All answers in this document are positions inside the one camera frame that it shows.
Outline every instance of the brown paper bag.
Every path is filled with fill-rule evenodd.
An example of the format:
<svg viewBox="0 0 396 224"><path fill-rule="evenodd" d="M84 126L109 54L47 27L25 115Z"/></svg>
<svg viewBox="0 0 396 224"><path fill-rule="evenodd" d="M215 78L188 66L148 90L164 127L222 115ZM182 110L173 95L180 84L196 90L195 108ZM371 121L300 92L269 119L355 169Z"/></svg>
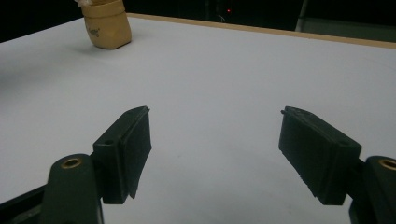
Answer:
<svg viewBox="0 0 396 224"><path fill-rule="evenodd" d="M81 7L91 42L101 49L117 49L132 40L122 0Z"/></svg>

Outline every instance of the dark background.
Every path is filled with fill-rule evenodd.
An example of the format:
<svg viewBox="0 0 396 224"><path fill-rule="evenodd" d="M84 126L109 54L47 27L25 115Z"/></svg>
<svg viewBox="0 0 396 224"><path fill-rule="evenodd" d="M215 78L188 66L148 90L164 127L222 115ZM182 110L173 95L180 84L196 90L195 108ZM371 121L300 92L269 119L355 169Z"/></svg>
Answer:
<svg viewBox="0 0 396 224"><path fill-rule="evenodd" d="M127 12L293 31L303 0L124 0ZM0 42L82 17L73 0L8 1ZM306 17L396 26L396 0L309 0Z"/></svg>

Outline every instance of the brown cup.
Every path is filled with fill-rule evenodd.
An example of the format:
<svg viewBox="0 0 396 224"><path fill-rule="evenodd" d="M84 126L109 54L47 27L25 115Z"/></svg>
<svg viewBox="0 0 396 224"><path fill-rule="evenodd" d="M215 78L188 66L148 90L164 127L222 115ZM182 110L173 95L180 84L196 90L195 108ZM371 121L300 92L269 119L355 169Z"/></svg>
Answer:
<svg viewBox="0 0 396 224"><path fill-rule="evenodd" d="M117 49L132 40L122 0L81 7L91 42L101 49Z"/></svg>

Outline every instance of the white tabletop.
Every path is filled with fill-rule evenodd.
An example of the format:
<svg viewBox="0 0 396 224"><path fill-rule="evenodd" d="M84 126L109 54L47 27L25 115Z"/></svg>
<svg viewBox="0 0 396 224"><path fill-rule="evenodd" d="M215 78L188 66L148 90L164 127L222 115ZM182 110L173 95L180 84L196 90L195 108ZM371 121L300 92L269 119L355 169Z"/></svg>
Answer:
<svg viewBox="0 0 396 224"><path fill-rule="evenodd" d="M0 202L147 105L153 149L136 199L106 223L349 223L277 148L285 105L396 158L396 50L130 18L94 47L77 20L0 44Z"/></svg>

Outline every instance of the table edge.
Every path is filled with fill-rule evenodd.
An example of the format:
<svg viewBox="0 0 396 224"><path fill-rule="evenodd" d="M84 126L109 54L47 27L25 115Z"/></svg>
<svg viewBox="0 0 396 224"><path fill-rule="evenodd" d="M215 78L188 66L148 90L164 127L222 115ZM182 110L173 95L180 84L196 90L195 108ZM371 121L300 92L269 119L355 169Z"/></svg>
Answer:
<svg viewBox="0 0 396 224"><path fill-rule="evenodd" d="M253 26L220 23L220 22L213 22L213 21L196 21L196 20L189 20L189 19L153 16L153 15L137 14L137 13L129 13L129 12L127 12L127 16L132 17L132 18L152 20L152 21L168 21L168 22L183 23L183 24L189 24L189 25L199 25L199 26L221 28L221 29L230 29L230 30L256 32L256 33L266 33L266 34L271 34L271 35L286 35L286 36L294 36L294 37L301 37L301 38L308 38L308 39L325 40L325 41L332 41L332 42L339 42L339 43L348 43L348 44L355 44L355 45L378 47L378 48L385 48L385 49L396 49L396 43L385 42L385 41L349 38L349 37L341 37L341 36L334 36L334 35L316 35L316 34L309 34L309 33L299 33L299 32L294 32L294 31L284 31L284 30L276 30L276 29L253 27Z"/></svg>

